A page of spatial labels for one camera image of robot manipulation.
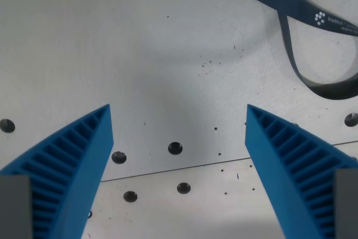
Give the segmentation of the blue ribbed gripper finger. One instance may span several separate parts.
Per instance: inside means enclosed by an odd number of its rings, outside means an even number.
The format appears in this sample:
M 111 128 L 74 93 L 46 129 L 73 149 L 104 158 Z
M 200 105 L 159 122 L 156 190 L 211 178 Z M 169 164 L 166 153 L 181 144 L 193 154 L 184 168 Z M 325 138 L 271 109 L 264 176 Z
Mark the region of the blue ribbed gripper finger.
M 248 105 L 245 145 L 286 238 L 357 237 L 357 161 Z
M 48 136 L 1 169 L 31 183 L 34 238 L 81 238 L 114 145 L 110 105 Z

